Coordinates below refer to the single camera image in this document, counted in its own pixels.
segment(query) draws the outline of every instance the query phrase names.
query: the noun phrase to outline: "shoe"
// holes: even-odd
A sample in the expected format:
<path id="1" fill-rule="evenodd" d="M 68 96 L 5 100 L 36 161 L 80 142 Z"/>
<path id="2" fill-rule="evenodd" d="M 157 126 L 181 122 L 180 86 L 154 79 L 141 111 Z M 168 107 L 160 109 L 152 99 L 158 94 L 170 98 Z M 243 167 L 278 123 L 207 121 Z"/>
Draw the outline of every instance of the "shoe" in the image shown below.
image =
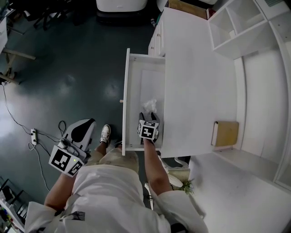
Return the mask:
<path id="1" fill-rule="evenodd" d="M 101 133 L 100 143 L 105 142 L 106 148 L 110 144 L 110 134 L 111 134 L 111 128 L 109 125 L 104 125 Z"/>

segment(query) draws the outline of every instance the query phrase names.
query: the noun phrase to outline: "power strip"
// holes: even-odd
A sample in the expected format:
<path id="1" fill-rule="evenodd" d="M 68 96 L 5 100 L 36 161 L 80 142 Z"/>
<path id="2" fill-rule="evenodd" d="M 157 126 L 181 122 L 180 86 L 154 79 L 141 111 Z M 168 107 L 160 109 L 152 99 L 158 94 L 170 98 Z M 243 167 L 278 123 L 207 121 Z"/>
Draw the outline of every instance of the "power strip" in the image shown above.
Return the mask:
<path id="1" fill-rule="evenodd" d="M 31 132 L 31 143 L 33 145 L 36 145 L 37 144 L 36 129 L 31 129 L 30 132 Z"/>

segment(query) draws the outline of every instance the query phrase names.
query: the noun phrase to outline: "green plant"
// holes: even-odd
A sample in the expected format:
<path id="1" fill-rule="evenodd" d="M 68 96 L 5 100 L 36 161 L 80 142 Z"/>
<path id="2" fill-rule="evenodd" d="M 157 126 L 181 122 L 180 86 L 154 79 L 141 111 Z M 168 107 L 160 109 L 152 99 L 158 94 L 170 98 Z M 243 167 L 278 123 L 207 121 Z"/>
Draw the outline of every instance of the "green plant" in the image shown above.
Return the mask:
<path id="1" fill-rule="evenodd" d="M 192 184 L 191 184 L 192 180 L 187 180 L 185 182 L 183 182 L 183 186 L 180 187 L 178 190 L 182 190 L 184 191 L 186 194 L 194 194 L 193 188 L 192 188 Z"/>

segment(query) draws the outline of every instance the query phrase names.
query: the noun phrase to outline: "open drawer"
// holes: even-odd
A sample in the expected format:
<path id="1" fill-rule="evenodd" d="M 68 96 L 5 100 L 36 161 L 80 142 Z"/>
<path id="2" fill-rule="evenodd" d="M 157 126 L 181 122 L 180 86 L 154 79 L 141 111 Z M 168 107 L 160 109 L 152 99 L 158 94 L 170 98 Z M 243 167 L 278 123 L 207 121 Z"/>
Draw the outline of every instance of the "open drawer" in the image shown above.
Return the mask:
<path id="1" fill-rule="evenodd" d="M 131 54 L 127 49 L 125 63 L 122 154 L 125 151 L 143 151 L 141 138 L 137 134 L 139 113 L 142 103 L 156 99 L 157 115 L 160 119 L 159 138 L 156 149 L 161 150 L 163 140 L 163 119 L 165 100 L 165 61 L 164 57 Z"/>

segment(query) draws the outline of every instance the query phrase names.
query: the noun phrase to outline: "plastic bag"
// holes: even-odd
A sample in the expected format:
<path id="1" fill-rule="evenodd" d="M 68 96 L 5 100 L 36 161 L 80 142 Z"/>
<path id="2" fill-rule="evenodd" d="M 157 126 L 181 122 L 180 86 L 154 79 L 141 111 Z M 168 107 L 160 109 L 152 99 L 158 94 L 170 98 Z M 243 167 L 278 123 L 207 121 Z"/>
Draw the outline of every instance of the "plastic bag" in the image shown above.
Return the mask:
<path id="1" fill-rule="evenodd" d="M 156 113 L 156 99 L 149 100 L 141 105 L 143 107 L 143 113 L 150 114 L 151 112 Z"/>

